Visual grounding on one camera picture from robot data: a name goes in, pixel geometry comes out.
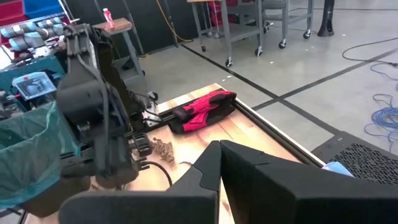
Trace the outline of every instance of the teal plastic bag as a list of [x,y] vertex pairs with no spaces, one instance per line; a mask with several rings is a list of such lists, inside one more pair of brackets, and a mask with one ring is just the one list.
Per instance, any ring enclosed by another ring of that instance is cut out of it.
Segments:
[[0,121],[0,208],[42,193],[60,178],[60,155],[80,147],[56,102]]

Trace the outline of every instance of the red and black glove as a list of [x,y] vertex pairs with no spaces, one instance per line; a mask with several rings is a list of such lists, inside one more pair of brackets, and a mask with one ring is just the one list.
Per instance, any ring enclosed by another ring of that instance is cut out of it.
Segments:
[[199,113],[204,113],[213,110],[224,102],[229,104],[236,98],[236,93],[232,91],[213,91],[187,106],[181,106],[173,111],[173,114],[180,118],[181,121],[188,121]]
[[173,133],[183,134],[215,124],[235,110],[235,107],[231,104],[232,100],[233,99],[224,100],[217,108],[199,113],[186,123],[175,119],[169,123],[169,127]]

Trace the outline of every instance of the red bottle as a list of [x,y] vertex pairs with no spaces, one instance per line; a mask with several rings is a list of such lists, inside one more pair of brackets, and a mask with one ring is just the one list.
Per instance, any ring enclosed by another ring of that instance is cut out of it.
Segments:
[[114,27],[111,11],[109,11],[108,8],[104,8],[103,11],[104,11],[104,17],[108,22],[110,28]]

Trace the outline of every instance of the wood shavings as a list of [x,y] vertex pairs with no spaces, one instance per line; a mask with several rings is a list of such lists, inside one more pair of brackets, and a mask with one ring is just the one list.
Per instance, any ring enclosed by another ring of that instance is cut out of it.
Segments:
[[162,140],[154,138],[154,141],[150,142],[153,152],[160,155],[160,157],[169,162],[174,163],[174,152],[173,145],[171,142],[165,144]]

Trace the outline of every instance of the wall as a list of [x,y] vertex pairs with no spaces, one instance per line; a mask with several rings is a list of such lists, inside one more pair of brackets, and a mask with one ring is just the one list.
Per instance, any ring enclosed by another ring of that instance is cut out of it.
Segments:
[[[173,45],[173,36],[167,26],[156,0],[126,0],[136,23],[142,46],[145,52],[151,52]],[[164,7],[164,0],[159,0]],[[104,22],[93,0],[67,0],[69,8],[74,17],[80,18],[82,22],[98,24]],[[101,8],[107,7],[112,12],[113,19],[127,18],[127,10],[122,0],[98,0]],[[170,11],[177,34],[184,39],[197,37],[195,21],[193,19],[192,7],[187,0],[169,0]],[[135,48],[138,44],[130,31]],[[127,56],[127,49],[121,34],[113,37],[115,45],[122,57]]]

